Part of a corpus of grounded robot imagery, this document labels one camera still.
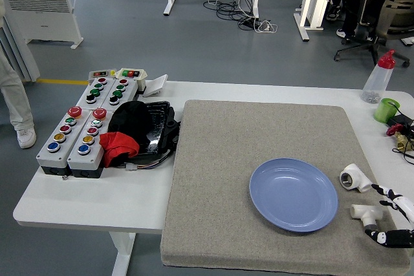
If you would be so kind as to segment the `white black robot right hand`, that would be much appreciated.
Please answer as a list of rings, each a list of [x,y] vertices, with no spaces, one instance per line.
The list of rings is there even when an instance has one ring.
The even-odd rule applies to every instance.
[[[378,229],[365,229],[368,235],[377,244],[387,248],[413,248],[413,202],[407,197],[395,193],[392,189],[371,184],[371,187],[380,195],[386,196],[389,201],[380,200],[383,206],[390,206],[399,211],[411,224],[411,229],[396,229],[391,231],[379,231]]]

